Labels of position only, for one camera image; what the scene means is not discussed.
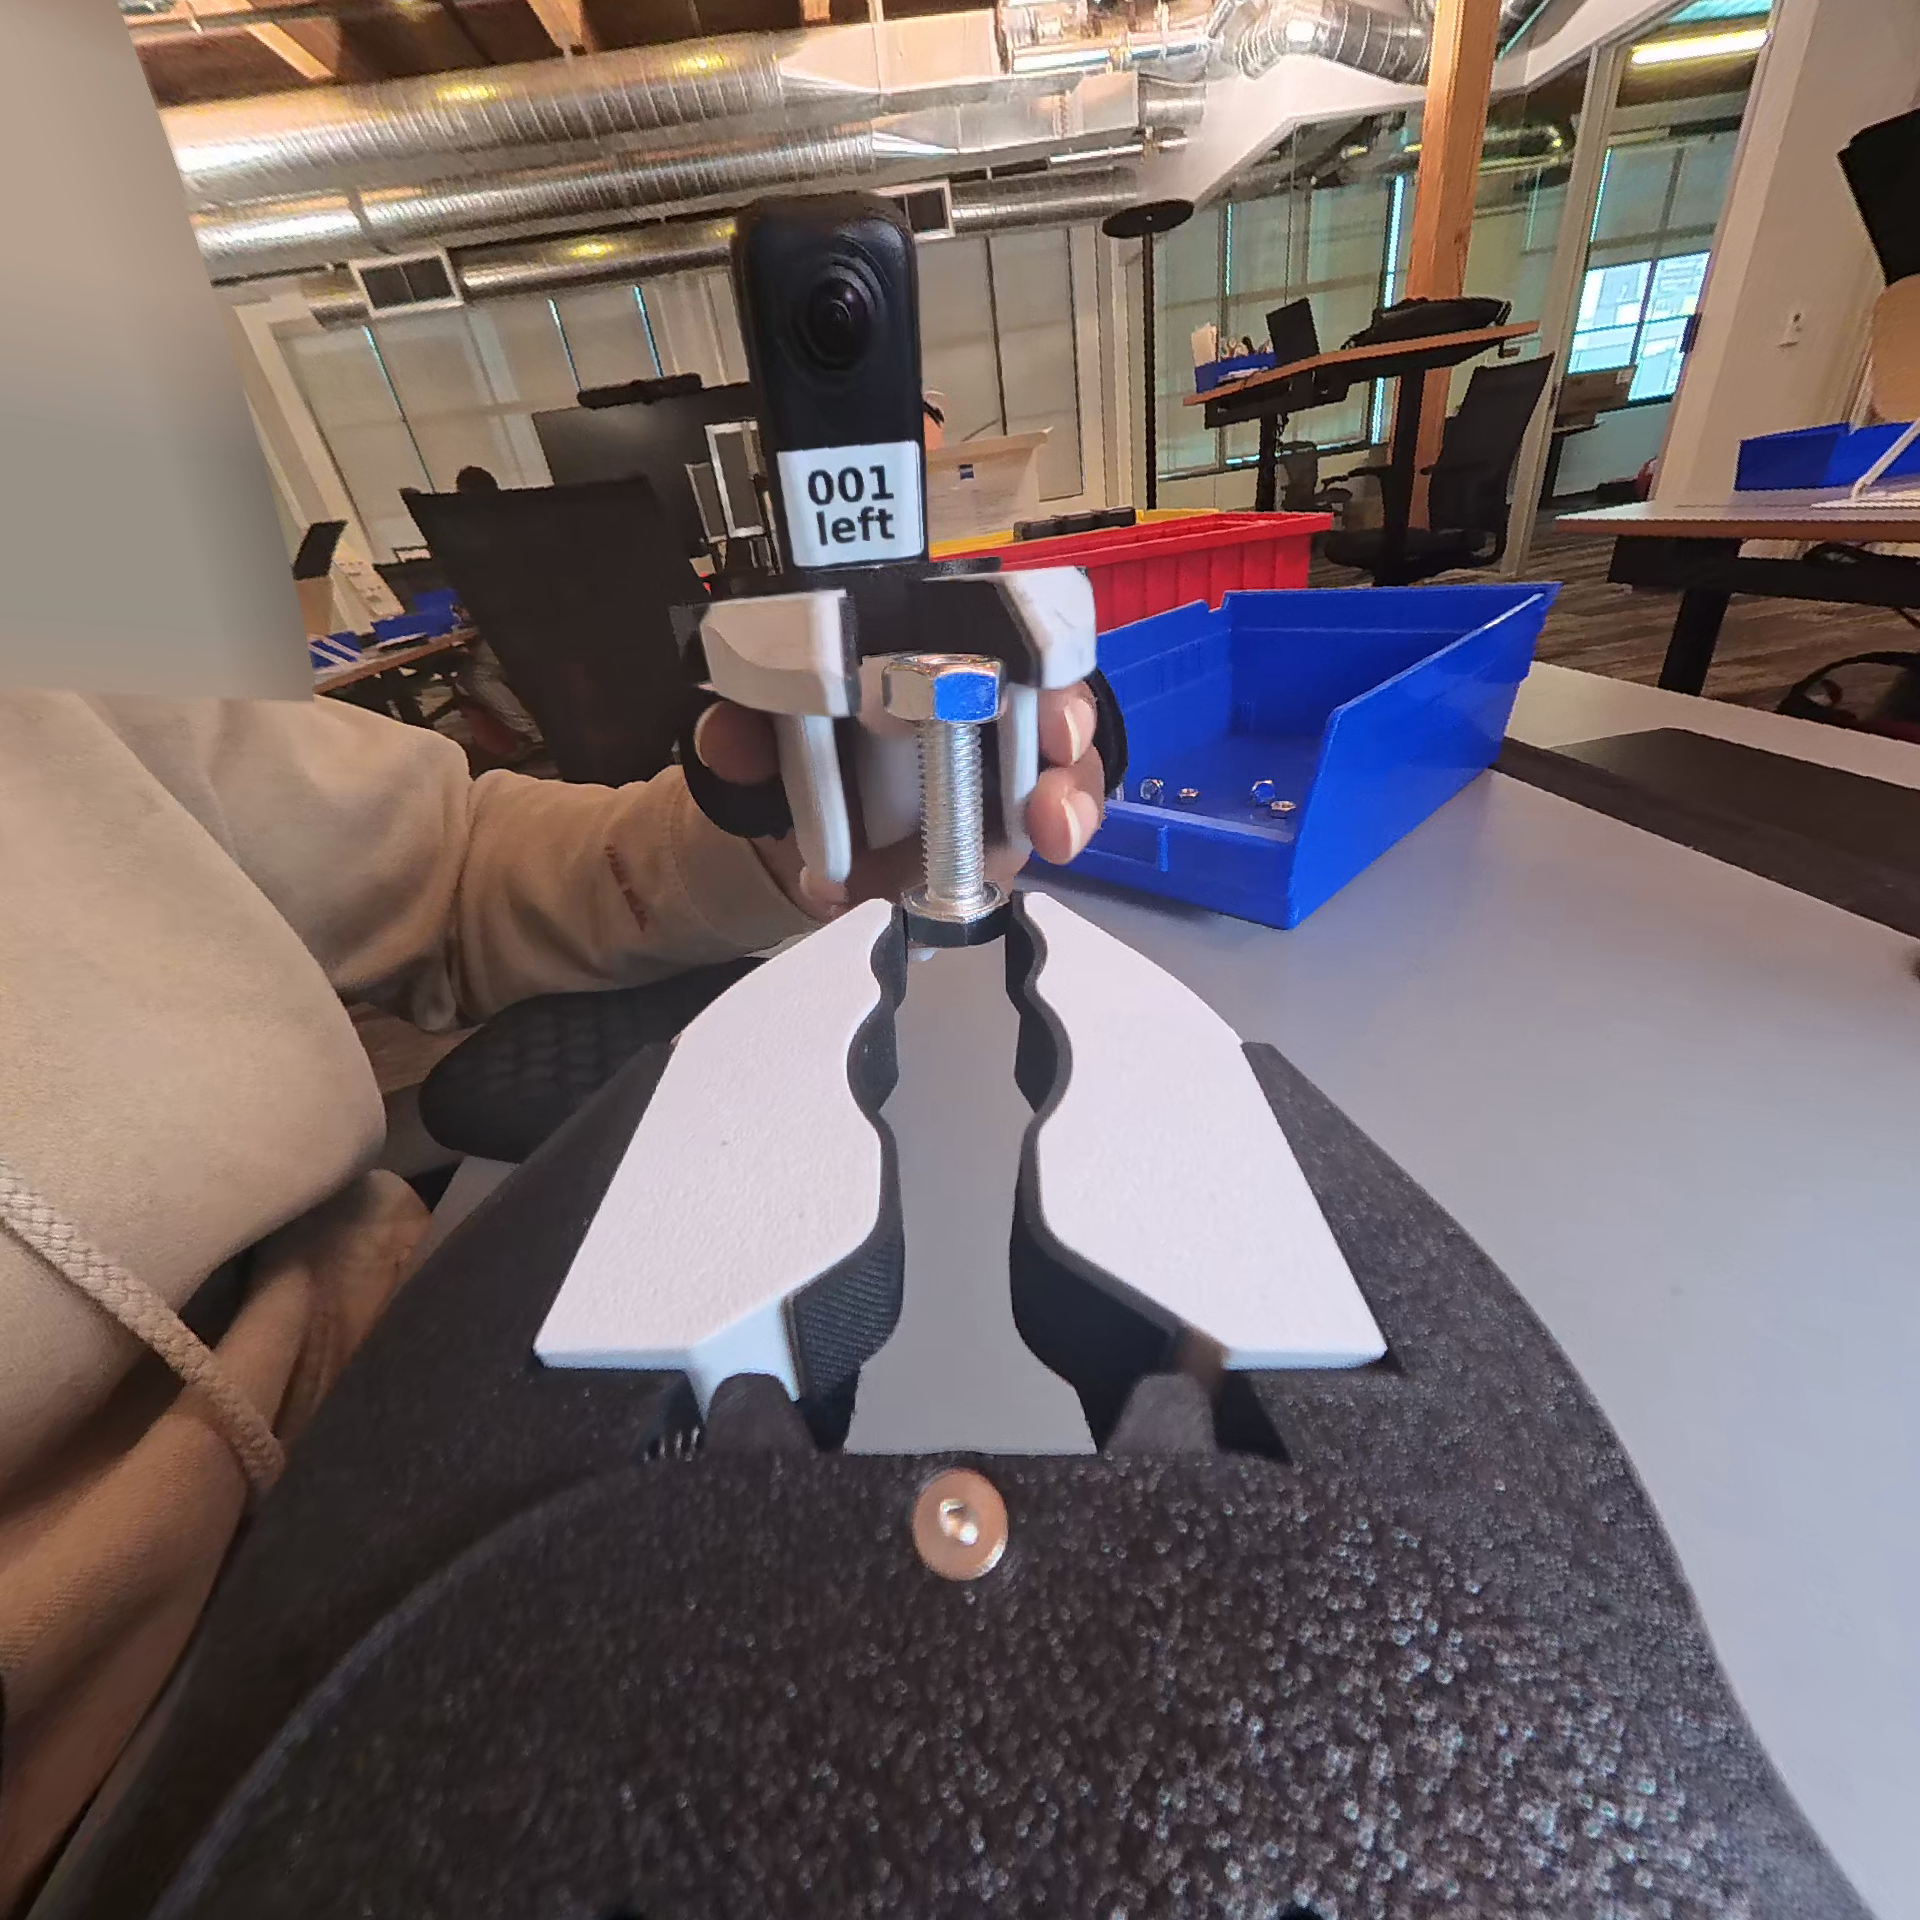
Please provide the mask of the person's left hand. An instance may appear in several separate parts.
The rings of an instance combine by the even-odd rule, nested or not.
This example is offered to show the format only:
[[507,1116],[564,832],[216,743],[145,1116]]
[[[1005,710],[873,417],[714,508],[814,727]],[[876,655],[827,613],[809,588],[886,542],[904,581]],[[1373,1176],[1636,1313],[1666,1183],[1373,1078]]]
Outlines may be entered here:
[[[1088,678],[1040,695],[1040,775],[1026,800],[1025,839],[1032,855],[1051,865],[1080,857],[1101,824],[1112,788],[1099,749],[1106,707],[1108,699]],[[742,836],[753,795],[779,776],[773,717],[701,696],[683,727],[682,769],[706,817]],[[898,899],[924,875],[916,835],[886,847],[856,846],[845,879],[809,868],[792,832],[753,835],[747,846],[782,894],[814,920],[873,899]]]

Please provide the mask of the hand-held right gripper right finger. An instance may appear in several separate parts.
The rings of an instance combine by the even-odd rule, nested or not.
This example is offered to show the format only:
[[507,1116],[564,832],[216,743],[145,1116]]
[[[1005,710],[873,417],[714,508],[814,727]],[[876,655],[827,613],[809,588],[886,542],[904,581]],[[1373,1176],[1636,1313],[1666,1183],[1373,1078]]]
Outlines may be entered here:
[[1053,896],[1010,917],[1020,1149],[1010,1299],[1081,1401],[1145,1376],[1347,1372],[1386,1335],[1246,1044]]

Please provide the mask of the person's left forearm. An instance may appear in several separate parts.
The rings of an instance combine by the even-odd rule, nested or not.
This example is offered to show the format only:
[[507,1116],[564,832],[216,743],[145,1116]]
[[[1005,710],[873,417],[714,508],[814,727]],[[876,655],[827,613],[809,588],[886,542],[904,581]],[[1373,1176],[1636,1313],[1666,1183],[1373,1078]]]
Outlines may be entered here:
[[192,704],[145,760],[326,981],[419,1027],[636,988],[809,931],[683,775],[472,775],[443,735],[337,701]]

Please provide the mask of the person's torso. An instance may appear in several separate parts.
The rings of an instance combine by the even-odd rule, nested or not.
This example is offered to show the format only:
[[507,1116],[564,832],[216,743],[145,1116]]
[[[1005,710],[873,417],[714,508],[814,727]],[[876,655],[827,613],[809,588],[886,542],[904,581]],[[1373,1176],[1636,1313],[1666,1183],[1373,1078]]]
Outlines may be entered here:
[[5,695],[5,1911],[164,1692],[278,1420],[304,1280],[186,1310],[378,1159],[344,997],[433,952],[467,760],[337,701]]

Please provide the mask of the wooden office desk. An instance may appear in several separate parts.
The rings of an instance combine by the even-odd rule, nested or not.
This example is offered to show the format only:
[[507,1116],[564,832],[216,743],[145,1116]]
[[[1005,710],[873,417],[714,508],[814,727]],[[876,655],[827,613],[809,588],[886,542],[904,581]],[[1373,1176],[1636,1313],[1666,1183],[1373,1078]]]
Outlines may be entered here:
[[[1677,591],[1658,686],[1697,696],[1737,596],[1835,607],[1917,609],[1913,489],[1737,492],[1717,502],[1642,500],[1561,516],[1577,537],[1610,537],[1608,579]],[[1905,557],[1867,557],[1867,545]]]

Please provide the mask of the black backpack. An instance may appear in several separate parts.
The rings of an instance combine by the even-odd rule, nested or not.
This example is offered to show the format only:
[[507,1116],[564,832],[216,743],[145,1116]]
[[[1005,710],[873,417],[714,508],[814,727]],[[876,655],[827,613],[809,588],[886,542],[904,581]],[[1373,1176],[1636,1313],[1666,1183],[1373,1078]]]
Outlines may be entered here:
[[1486,294],[1405,297],[1380,303],[1347,347],[1436,340],[1461,332],[1497,328],[1509,323],[1512,302]]

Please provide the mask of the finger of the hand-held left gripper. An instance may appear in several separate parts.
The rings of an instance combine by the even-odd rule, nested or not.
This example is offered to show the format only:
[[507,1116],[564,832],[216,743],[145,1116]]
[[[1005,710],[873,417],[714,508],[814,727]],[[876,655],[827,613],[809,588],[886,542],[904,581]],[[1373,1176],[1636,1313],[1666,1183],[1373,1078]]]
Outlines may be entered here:
[[859,709],[857,613],[849,591],[731,596],[701,613],[706,686],[773,715],[852,717]]
[[998,785],[1040,776],[1040,695],[1097,668],[1097,600],[1084,569],[1018,569],[985,575],[987,636],[1004,665],[996,719]]

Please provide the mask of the red plastic bin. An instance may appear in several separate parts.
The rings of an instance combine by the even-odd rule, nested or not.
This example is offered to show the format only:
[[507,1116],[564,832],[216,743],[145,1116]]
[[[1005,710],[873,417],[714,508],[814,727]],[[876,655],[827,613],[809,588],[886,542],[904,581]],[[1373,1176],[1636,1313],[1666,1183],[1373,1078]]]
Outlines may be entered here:
[[1172,512],[1129,526],[1040,540],[945,544],[941,559],[996,559],[1004,569],[1084,569],[1094,629],[1112,632],[1174,607],[1218,607],[1230,591],[1300,589],[1328,512]]

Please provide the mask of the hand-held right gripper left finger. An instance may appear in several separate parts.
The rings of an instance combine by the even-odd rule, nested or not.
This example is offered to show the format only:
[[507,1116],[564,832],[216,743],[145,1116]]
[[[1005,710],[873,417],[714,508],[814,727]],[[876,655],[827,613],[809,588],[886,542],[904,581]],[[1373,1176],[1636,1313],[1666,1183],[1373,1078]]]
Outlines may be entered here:
[[850,1424],[904,1307],[904,913],[864,902],[680,1032],[536,1336],[558,1368],[682,1374],[701,1407],[774,1377]]

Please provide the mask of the blue plastic bin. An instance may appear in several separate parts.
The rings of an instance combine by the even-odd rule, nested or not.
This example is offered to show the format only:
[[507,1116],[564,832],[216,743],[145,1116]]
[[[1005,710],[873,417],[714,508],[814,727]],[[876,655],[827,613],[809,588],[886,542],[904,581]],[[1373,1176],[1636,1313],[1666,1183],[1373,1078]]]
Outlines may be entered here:
[[[1101,632],[1128,733],[1077,878],[1297,928],[1497,759],[1560,583],[1230,591]],[[1162,806],[1133,800],[1162,776]],[[1248,806],[1257,780],[1298,803]],[[1181,809],[1179,783],[1208,803]]]
[[1917,423],[1822,423],[1745,438],[1737,493],[1900,495],[1917,492]]

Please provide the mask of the black wrist rest pad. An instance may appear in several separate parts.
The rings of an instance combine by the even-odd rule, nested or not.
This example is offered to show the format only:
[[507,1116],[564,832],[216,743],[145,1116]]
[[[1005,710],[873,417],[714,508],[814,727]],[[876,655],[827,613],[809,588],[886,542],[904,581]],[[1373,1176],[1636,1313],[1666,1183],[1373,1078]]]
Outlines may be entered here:
[[760,965],[749,956],[626,989],[518,1001],[424,1078],[424,1129],[456,1157],[524,1164],[630,1059],[669,1044]]

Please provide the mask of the black computer monitor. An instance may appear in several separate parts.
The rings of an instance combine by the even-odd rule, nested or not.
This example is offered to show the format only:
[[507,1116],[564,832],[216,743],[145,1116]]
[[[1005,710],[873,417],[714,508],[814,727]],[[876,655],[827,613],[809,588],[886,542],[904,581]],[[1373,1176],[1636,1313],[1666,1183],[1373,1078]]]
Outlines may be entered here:
[[1917,126],[1910,108],[1860,127],[1838,152],[1886,285],[1917,275]]

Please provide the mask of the black mesh office chair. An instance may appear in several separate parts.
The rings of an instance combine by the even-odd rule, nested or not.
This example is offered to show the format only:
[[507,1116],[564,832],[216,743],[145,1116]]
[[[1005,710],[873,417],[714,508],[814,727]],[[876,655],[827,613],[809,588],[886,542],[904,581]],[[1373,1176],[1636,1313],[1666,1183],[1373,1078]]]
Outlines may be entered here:
[[693,689],[683,609],[706,589],[650,479],[408,486],[401,500],[561,776],[657,776],[674,759]]

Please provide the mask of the black floor lamp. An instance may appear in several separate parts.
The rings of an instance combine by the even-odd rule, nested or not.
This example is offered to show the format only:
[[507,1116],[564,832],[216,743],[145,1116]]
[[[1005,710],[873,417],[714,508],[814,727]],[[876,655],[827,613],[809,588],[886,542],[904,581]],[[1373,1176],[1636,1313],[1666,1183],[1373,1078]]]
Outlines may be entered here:
[[1099,222],[1101,235],[1117,246],[1136,246],[1139,278],[1140,278],[1140,326],[1139,326],[1139,360],[1140,360],[1140,432],[1142,432],[1142,479],[1139,483],[1140,502],[1157,512],[1162,508],[1162,408],[1160,408],[1160,345],[1162,345],[1162,313],[1160,313],[1160,241],[1164,235],[1179,231],[1193,217],[1196,205],[1188,199],[1149,199],[1108,212]]

